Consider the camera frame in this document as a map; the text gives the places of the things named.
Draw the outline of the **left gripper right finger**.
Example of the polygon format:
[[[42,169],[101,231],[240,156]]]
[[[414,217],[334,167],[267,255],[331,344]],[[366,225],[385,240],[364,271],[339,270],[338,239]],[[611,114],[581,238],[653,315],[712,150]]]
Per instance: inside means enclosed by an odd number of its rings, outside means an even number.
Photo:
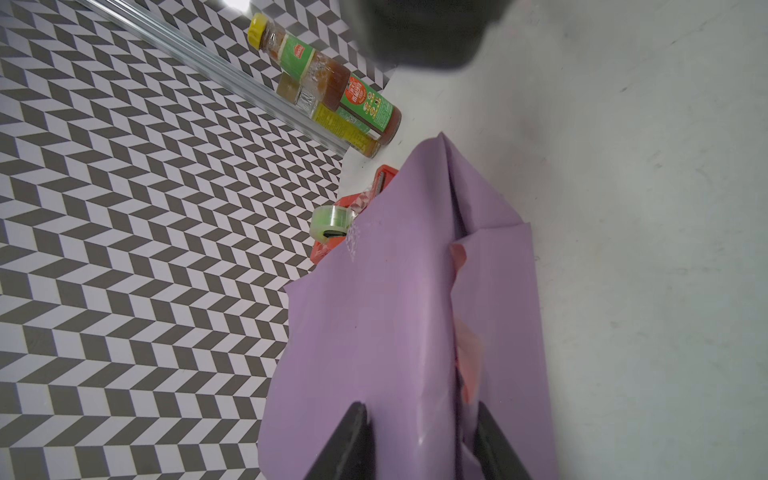
[[[485,480],[531,480],[527,469],[483,402],[478,404],[473,454]]]

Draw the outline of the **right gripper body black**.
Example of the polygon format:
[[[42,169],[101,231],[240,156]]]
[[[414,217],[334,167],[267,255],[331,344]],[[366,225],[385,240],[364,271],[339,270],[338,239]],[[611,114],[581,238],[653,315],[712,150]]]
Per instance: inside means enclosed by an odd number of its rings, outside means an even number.
[[[460,69],[511,0],[349,0],[341,17],[359,50],[384,66]]]

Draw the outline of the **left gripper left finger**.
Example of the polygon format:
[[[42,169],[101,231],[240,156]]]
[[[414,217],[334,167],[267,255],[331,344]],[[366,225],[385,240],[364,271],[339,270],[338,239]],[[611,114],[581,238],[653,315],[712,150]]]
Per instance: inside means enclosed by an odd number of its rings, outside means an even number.
[[[375,436],[364,403],[353,402],[305,475],[306,480],[372,480]]]

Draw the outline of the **pink wrapping paper sheet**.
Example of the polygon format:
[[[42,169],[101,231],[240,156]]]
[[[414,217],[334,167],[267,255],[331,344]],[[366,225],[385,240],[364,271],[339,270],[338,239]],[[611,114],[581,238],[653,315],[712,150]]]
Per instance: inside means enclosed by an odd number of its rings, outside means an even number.
[[[379,479],[478,478],[480,407],[531,477],[557,477],[531,227],[446,136],[421,142],[286,291],[267,478],[304,478],[357,402]]]

